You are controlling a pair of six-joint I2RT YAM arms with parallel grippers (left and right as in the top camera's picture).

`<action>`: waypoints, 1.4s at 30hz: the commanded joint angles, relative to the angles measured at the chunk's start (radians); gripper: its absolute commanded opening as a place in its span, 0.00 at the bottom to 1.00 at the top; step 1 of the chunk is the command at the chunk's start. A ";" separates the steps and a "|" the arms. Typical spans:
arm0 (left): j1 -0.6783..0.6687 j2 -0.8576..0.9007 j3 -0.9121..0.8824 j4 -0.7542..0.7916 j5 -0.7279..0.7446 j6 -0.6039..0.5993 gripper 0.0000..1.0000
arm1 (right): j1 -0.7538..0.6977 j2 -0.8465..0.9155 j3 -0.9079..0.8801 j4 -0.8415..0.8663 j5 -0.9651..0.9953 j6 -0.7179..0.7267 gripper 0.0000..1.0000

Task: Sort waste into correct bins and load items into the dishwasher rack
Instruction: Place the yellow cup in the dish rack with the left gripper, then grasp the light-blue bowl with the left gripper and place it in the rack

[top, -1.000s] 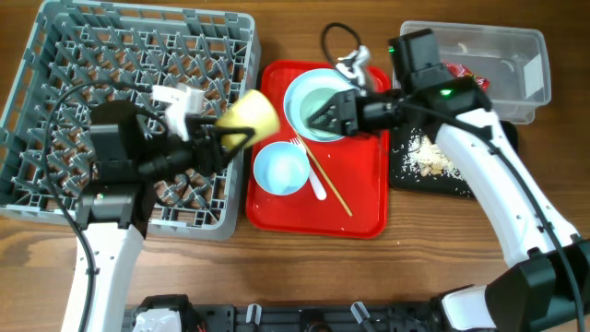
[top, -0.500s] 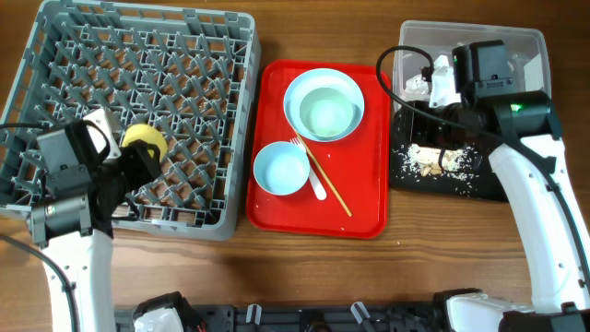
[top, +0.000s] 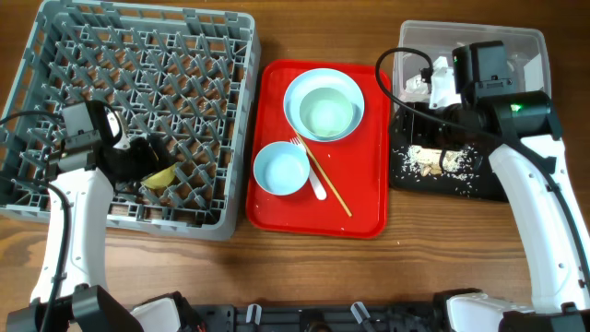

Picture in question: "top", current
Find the yellow cup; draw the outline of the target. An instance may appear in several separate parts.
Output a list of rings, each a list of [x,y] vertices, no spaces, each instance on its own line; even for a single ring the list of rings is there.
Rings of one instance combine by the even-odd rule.
[[[141,184],[149,189],[162,189],[169,186],[175,179],[176,165],[172,164],[170,167],[149,175],[141,181]]]

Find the rice and food scraps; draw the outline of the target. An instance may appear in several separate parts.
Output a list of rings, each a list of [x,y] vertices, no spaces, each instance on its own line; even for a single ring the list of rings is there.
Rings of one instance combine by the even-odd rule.
[[[470,197],[477,192],[475,181],[481,155],[474,148],[460,150],[423,148],[410,145],[395,151],[394,185],[413,191]]]

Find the light green bowl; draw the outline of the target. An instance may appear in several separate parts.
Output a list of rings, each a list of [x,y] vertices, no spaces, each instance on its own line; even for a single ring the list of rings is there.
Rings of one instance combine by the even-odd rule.
[[[339,90],[319,88],[311,90],[301,100],[300,119],[314,136],[328,139],[343,133],[353,119],[354,109]]]

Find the white napkin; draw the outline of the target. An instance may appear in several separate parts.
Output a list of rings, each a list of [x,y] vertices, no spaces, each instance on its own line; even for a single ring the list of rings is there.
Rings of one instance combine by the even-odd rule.
[[[414,94],[429,94],[429,84],[422,79],[421,74],[418,74],[407,80],[405,92]]]

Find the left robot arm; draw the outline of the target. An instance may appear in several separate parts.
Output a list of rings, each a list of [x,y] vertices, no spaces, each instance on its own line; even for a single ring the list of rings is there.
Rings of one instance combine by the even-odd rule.
[[[43,265],[27,307],[8,315],[9,331],[141,331],[107,291],[106,219],[118,183],[166,186],[175,161],[155,136],[130,138],[124,119],[102,101],[65,106],[66,135],[32,184],[48,190],[51,212]]]

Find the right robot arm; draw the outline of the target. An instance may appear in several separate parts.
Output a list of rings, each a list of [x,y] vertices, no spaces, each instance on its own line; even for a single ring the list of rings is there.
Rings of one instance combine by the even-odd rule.
[[[519,91],[500,41],[428,59],[395,117],[395,185],[508,202],[531,281],[526,305],[481,290],[448,290],[433,307],[442,331],[585,331],[589,233],[549,95]]]

